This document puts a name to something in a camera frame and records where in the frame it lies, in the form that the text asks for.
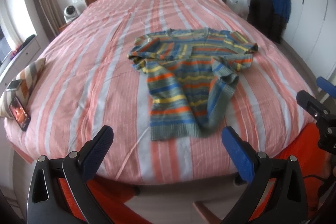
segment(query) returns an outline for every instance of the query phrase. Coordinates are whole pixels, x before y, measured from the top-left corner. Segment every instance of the phone screen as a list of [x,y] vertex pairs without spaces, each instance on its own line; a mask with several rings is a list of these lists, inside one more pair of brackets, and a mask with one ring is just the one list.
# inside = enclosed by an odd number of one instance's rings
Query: phone screen
[[19,88],[19,86],[21,85],[21,83],[22,83],[22,79],[13,80],[12,82],[9,83],[6,90],[8,90],[8,91],[17,90]]
[[12,102],[9,105],[9,109],[12,112],[14,119],[17,121],[20,128],[23,131],[26,131],[30,122],[30,116],[23,108],[17,96],[13,98]]

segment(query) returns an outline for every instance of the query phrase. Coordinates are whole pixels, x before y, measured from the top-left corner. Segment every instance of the bed sheet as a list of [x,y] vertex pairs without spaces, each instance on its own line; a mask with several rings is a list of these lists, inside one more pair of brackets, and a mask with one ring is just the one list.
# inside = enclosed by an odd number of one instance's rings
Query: bed sheet
[[[209,138],[150,141],[151,98],[146,76],[127,53],[136,37],[172,29],[239,31],[259,51],[239,74],[221,125]],[[29,157],[78,151],[103,125],[114,143],[98,174],[133,184],[162,184],[236,171],[221,144],[232,126],[256,151],[279,154],[312,121],[296,103],[307,84],[277,47],[221,0],[98,0],[43,52],[46,68],[29,100],[31,122],[22,132],[5,120],[8,139]]]

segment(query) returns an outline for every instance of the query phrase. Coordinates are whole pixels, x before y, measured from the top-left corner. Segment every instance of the white wardrobe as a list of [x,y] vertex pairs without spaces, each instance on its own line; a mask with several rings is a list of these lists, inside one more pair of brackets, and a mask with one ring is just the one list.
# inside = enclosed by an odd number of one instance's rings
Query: white wardrobe
[[306,62],[315,77],[329,79],[336,67],[336,0],[291,0],[283,39]]

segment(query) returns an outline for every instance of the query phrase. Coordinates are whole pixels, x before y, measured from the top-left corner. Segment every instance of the cushion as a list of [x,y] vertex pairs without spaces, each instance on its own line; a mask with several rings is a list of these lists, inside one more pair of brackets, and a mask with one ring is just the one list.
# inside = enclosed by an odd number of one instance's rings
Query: cushion
[[16,95],[23,107],[27,106],[29,97],[45,65],[45,58],[36,60],[24,68],[13,80],[22,79],[20,87],[13,91],[4,91],[0,98],[0,117],[13,118],[9,105]]

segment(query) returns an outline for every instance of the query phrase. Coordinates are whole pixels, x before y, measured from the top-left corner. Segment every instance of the metal screw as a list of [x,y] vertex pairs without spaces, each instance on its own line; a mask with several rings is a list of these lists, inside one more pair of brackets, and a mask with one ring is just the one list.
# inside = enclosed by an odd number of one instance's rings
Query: metal screw
[[39,156],[39,158],[37,159],[38,161],[42,162],[45,160],[45,155]]
[[265,159],[267,157],[267,154],[265,152],[258,152],[258,157],[261,159]]
[[289,156],[289,159],[290,159],[291,161],[297,161],[297,158],[296,158],[296,156],[294,156],[294,155],[290,155],[290,156]]
[[76,158],[77,157],[77,155],[78,155],[78,152],[76,152],[76,151],[71,151],[70,153],[69,153],[69,158]]

